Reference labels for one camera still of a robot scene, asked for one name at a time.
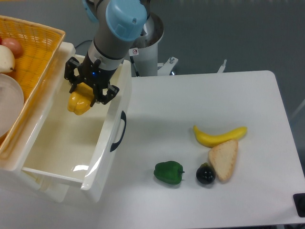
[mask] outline slice of bread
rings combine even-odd
[[[234,171],[238,141],[230,140],[209,151],[209,160],[221,181],[228,180]]]

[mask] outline banana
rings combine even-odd
[[[213,148],[214,146],[232,139],[238,140],[247,133],[247,127],[245,126],[241,126],[222,135],[208,135],[207,133],[200,131],[195,125],[193,126],[193,130],[197,141],[209,148]]]

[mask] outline drawer handle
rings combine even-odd
[[[125,130],[126,130],[126,121],[127,121],[127,118],[126,118],[126,114],[124,111],[122,111],[121,113],[121,119],[125,122],[124,124],[124,129],[123,129],[123,132],[122,132],[122,136],[120,138],[120,140],[116,143],[113,143],[110,147],[110,152],[112,152],[113,150],[116,150],[116,148],[119,146],[119,144],[121,143],[123,137],[124,137],[124,134],[125,134]]]

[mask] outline black object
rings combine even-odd
[[[215,171],[208,163],[204,163],[197,169],[196,177],[200,183],[208,185],[215,180]]]
[[[110,152],[112,152],[113,150],[116,150],[116,148],[119,146],[119,144],[122,142],[123,140],[123,137],[124,137],[124,134],[125,134],[125,130],[126,130],[126,122],[127,122],[127,117],[126,117],[126,114],[124,111],[122,111],[121,113],[121,119],[125,122],[124,124],[124,129],[123,129],[123,132],[122,132],[122,136],[120,138],[120,140],[116,143],[113,143],[110,147]]]
[[[305,217],[305,193],[294,194],[294,201],[299,217]]]
[[[117,93],[119,88],[110,85],[110,79],[114,74],[115,70],[107,71],[99,69],[101,60],[97,59],[94,63],[91,63],[88,54],[86,55],[82,64],[75,58],[71,57],[65,66],[64,78],[69,80],[71,83],[70,93],[74,92],[77,85],[85,83],[93,89],[94,99],[91,101],[90,106],[92,107],[95,102],[107,104],[112,100]],[[77,68],[79,75],[75,76],[74,69]],[[106,95],[103,94],[103,89],[107,88]]]

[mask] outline cable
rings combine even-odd
[[[135,74],[139,77],[140,74],[139,74],[139,72],[138,72],[137,67],[135,66],[135,62],[134,62],[134,60],[133,60],[133,56],[130,56],[130,61],[131,61],[131,63],[132,63],[133,66],[134,66]]]
[[[80,44],[76,45],[74,48],[77,49],[78,47],[80,47],[82,44],[86,43],[86,42],[91,42],[92,40],[85,40],[83,42],[81,42]]]

